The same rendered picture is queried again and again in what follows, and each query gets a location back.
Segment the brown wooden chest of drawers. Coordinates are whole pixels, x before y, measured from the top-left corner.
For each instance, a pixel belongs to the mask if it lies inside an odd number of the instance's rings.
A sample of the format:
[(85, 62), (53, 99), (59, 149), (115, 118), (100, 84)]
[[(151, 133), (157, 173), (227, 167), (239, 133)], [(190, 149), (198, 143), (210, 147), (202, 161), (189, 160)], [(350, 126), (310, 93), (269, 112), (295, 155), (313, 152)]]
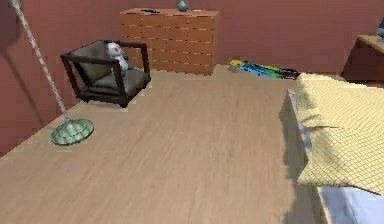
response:
[(133, 8), (120, 13), (123, 39), (147, 44), (152, 69), (211, 75), (216, 65), (220, 13)]

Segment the colourful striped cloth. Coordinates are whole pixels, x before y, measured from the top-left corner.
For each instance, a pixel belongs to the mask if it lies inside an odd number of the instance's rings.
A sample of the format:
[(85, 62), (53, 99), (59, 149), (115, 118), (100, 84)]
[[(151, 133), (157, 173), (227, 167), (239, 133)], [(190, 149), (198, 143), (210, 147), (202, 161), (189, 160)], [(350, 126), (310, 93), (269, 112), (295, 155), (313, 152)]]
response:
[(248, 61), (231, 60), (230, 65), (237, 67), (240, 71), (250, 72), (257, 76), (267, 76), (277, 79), (292, 79), (296, 80), (300, 72), (294, 69), (284, 69), (269, 65), (253, 64)]

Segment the white teddy bear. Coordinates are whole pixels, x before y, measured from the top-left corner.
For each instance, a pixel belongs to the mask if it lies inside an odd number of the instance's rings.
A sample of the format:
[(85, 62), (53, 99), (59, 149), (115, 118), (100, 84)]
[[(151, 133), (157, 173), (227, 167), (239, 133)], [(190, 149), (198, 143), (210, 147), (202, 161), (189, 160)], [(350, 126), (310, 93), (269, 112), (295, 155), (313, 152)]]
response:
[(106, 45), (106, 53), (111, 59), (116, 59), (119, 62), (122, 71), (129, 69), (129, 63), (121, 46), (115, 42), (110, 42)]

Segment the green floor lamp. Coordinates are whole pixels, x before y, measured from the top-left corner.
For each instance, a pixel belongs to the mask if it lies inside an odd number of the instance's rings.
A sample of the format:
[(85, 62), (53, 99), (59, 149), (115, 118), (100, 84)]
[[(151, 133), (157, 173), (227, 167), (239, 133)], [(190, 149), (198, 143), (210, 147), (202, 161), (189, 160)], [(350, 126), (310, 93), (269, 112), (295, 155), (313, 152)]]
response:
[(50, 88), (55, 95), (56, 102), (64, 118), (64, 123), (59, 125), (52, 131), (50, 135), (51, 142), (58, 146), (69, 146), (69, 145), (80, 143), (81, 141), (87, 139), (93, 133), (94, 131), (93, 123), (88, 119), (71, 119), (70, 118), (68, 111), (63, 103), (63, 100), (56, 88), (55, 82), (52, 79), (52, 76), (49, 72), (47, 64), (42, 56), (40, 48), (35, 40), (35, 37), (32, 33), (29, 23), (24, 15), (23, 10), (21, 9), (21, 0), (7, 0), (7, 1), (14, 9), (17, 17), (19, 18), (28, 36), (29, 42), (41, 65), (41, 68), (50, 85)]

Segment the bed with yellow blanket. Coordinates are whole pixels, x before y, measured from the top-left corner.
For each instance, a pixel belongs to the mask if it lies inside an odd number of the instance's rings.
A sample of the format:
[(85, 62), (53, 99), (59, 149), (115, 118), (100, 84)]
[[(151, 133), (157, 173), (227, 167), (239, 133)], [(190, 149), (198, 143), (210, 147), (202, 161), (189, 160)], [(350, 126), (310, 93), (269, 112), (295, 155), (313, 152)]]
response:
[(299, 75), (287, 92), (319, 224), (384, 224), (384, 88)]

